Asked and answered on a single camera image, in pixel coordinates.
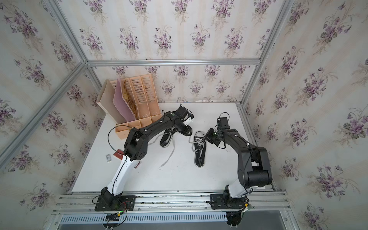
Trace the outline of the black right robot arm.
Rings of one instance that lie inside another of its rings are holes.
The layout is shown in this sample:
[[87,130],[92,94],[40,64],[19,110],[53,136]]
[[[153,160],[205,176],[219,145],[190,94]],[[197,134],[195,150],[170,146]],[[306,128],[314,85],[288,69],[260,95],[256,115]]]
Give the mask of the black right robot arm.
[[215,131],[211,128],[205,135],[205,139],[216,145],[221,142],[230,146],[238,155],[237,181],[227,186],[230,197],[240,198],[248,194],[252,187],[264,187],[272,184],[270,160],[267,149],[249,143],[235,129]]

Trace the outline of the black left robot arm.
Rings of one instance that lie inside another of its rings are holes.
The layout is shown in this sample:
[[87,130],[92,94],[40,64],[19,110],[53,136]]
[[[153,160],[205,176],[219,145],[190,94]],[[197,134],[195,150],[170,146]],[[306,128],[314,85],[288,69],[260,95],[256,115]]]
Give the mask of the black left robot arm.
[[194,119],[193,114],[181,115],[177,111],[166,112],[159,120],[142,128],[131,128],[124,143],[123,159],[108,186],[101,190],[98,204],[117,210],[121,205],[118,195],[123,192],[127,178],[126,174],[133,168],[133,164],[143,159],[148,153],[149,141],[166,129],[175,128],[184,136],[192,134],[189,123]]

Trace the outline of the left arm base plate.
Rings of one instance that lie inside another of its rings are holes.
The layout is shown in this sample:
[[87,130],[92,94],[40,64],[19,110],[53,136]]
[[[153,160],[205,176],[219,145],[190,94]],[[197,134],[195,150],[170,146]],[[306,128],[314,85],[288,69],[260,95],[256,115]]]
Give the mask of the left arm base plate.
[[94,211],[133,211],[136,198],[137,197],[133,195],[118,195],[112,199],[110,204],[107,204],[101,196],[97,196],[93,199],[93,203],[95,204]]

